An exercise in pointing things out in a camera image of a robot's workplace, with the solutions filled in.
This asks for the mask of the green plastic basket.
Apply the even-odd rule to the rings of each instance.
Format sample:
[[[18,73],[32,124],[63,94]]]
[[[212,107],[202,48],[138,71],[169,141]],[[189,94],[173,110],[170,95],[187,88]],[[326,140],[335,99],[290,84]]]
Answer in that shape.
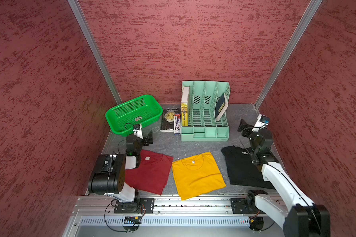
[[[106,120],[114,134],[126,137],[133,127],[140,124],[149,126],[160,119],[163,108],[151,95],[142,95],[109,109]]]

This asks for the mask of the red t-shirt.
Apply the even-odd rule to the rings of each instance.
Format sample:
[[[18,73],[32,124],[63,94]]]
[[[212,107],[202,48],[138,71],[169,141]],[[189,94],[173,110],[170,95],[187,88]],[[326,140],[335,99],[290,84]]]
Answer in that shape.
[[[161,195],[174,158],[147,150],[142,150],[140,157],[138,168],[126,170],[125,182],[135,189]]]

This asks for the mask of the black t-shirt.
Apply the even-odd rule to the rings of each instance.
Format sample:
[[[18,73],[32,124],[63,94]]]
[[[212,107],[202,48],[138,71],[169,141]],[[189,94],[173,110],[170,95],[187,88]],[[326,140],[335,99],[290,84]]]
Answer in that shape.
[[[228,146],[221,149],[225,158],[227,174],[231,185],[274,189],[271,182],[265,181],[261,172],[252,164],[246,149]]]

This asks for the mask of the yellow t-shirt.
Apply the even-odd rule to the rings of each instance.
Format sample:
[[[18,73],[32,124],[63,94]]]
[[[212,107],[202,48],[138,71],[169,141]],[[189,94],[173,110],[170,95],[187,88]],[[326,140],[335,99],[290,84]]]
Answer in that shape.
[[[226,187],[217,162],[210,152],[172,163],[173,177],[181,200]]]

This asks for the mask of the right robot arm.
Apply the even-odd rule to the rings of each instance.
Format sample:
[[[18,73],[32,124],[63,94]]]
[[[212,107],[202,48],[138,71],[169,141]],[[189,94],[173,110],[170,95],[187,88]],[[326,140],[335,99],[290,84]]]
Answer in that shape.
[[[282,207],[262,190],[250,191],[248,201],[252,207],[264,212],[283,230],[286,237],[329,237],[330,213],[317,205],[300,190],[271,152],[273,135],[267,126],[270,119],[259,115],[254,125],[241,120],[238,132],[249,139],[246,151],[252,164],[265,181],[271,182],[286,207]]]

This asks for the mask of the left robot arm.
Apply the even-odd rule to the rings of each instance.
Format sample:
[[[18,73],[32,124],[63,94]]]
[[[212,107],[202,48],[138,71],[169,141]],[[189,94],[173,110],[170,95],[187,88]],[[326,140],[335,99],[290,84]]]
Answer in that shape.
[[[88,181],[89,194],[114,197],[121,204],[140,203],[138,190],[125,182],[126,170],[135,169],[141,163],[143,146],[153,143],[153,132],[140,138],[135,134],[126,137],[124,153],[114,152],[109,155],[99,155]]]

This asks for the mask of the black moon book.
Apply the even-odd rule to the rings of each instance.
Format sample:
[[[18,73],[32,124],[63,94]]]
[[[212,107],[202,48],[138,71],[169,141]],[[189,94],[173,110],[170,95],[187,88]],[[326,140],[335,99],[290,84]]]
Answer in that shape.
[[[180,114],[180,108],[164,108],[161,121],[161,132],[173,132],[174,131],[174,117],[176,114]]]

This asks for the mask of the dark green notebook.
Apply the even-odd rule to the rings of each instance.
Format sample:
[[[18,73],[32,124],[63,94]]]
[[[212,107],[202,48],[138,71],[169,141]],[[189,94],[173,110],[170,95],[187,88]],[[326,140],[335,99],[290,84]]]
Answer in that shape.
[[[220,121],[224,113],[228,108],[228,98],[225,93],[223,93],[215,106],[215,121]]]

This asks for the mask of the pencil box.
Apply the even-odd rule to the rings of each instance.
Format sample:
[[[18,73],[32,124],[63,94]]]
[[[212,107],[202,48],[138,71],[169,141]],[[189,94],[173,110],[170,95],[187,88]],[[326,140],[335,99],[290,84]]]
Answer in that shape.
[[[175,114],[174,115],[174,135],[181,134],[181,115]]]

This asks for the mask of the mint green file organizer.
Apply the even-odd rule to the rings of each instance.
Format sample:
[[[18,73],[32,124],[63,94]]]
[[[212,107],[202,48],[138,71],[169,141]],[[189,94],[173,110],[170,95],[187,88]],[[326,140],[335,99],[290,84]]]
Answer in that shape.
[[[226,113],[217,121],[216,105],[221,98],[229,99],[228,82],[183,81],[188,90],[188,125],[182,126],[183,142],[225,142],[229,139]]]

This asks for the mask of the yellow book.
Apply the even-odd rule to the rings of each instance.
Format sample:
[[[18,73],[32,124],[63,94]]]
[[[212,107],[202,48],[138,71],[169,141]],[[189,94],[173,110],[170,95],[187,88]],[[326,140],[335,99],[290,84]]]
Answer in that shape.
[[[182,97],[181,97],[182,126],[188,126],[189,89],[190,87],[183,86]]]

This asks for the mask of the right corner metal profile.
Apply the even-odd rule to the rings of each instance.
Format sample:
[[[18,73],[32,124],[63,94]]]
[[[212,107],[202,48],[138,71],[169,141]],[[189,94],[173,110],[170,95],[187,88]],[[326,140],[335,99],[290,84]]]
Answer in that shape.
[[[268,81],[266,82],[265,86],[263,87],[260,95],[258,96],[258,98],[254,104],[254,107],[257,110],[262,105],[268,92],[272,88],[274,82],[277,80],[280,72],[284,68],[286,62],[288,61],[289,57],[291,56],[292,52],[294,51],[294,49],[297,46],[298,42],[300,41],[303,33],[306,31],[308,25],[310,24],[311,20],[313,19],[314,15],[316,14],[316,12],[321,4],[322,4],[322,0],[311,0],[309,2],[298,25],[296,26],[291,38],[289,39],[281,57],[279,58],[276,66],[274,67],[271,75],[268,78]]]

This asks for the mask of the corner metal profile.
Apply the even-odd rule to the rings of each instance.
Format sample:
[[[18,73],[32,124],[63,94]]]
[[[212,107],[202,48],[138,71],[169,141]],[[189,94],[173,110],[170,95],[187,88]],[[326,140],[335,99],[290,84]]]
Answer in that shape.
[[[322,0],[311,0],[309,2],[298,25],[296,26],[291,38],[289,39],[281,57],[279,58],[276,66],[274,67],[271,75],[268,78],[268,81],[266,82],[265,86],[263,87],[260,95],[258,96],[258,98],[254,104],[254,107],[257,110],[262,105],[268,92],[272,88],[274,82],[277,80],[280,72],[284,68],[286,62],[288,61],[289,57],[291,56],[292,52],[294,51],[294,49],[297,46],[298,42],[300,41],[303,33],[306,31],[308,25],[310,24],[311,20],[313,19],[314,15],[316,14],[316,12],[321,4],[322,4]]]
[[[104,79],[112,93],[112,96],[114,97],[115,101],[117,104],[121,104],[122,103],[122,99],[120,97],[119,92],[117,91],[117,88],[113,82],[113,79],[110,75],[110,72],[106,66],[106,63],[102,57],[102,54],[99,50],[99,47],[95,41],[95,38],[92,34],[92,31],[88,25],[88,22],[84,16],[83,10],[79,4],[79,1],[77,0],[68,0],[68,4],[70,5],[73,14],[81,28],[81,31],[93,53],[93,56],[102,72],[102,75],[104,76]]]

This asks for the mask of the left corner metal profile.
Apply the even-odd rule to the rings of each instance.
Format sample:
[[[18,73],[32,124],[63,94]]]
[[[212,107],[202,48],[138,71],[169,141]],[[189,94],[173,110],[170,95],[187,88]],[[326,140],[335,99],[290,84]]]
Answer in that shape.
[[[93,56],[102,72],[102,75],[104,76],[104,79],[112,93],[112,96],[114,97],[115,101],[117,104],[121,104],[122,103],[122,99],[120,97],[119,92],[117,91],[117,88],[113,82],[113,79],[110,75],[110,72],[106,66],[106,63],[102,57],[102,54],[99,50],[99,47],[95,41],[95,38],[92,34],[92,31],[88,25],[88,22],[84,16],[83,10],[79,4],[79,1],[77,0],[68,0],[68,4],[70,5],[73,14],[81,28],[81,31],[93,53]]]

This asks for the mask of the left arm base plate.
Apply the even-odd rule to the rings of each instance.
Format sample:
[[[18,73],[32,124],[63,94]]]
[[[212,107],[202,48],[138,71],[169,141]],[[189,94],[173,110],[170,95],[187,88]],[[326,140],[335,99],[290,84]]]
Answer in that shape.
[[[154,198],[142,197],[133,202],[120,202],[116,200],[111,205],[114,207],[114,213],[116,214],[148,214],[153,213],[154,203]]]

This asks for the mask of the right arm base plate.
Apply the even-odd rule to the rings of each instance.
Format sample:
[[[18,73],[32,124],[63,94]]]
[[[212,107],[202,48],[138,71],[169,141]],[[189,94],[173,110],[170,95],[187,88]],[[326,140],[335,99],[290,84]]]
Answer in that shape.
[[[231,198],[230,202],[233,214],[254,214],[257,212],[248,198]]]

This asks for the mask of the aluminium rail frame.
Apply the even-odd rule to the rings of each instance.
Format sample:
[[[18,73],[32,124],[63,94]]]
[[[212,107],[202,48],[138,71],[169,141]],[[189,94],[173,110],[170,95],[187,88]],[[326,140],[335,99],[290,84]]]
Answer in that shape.
[[[63,233],[65,237],[77,236],[82,226],[133,227],[135,219],[141,227],[250,227],[253,216],[264,218],[268,226],[261,233],[271,237],[282,237],[283,230],[273,224],[264,212],[233,214],[231,198],[246,198],[247,194],[209,194],[181,200],[177,195],[148,196],[155,199],[153,213],[116,214],[111,205],[116,201],[106,196],[81,196],[74,207],[69,223]]]

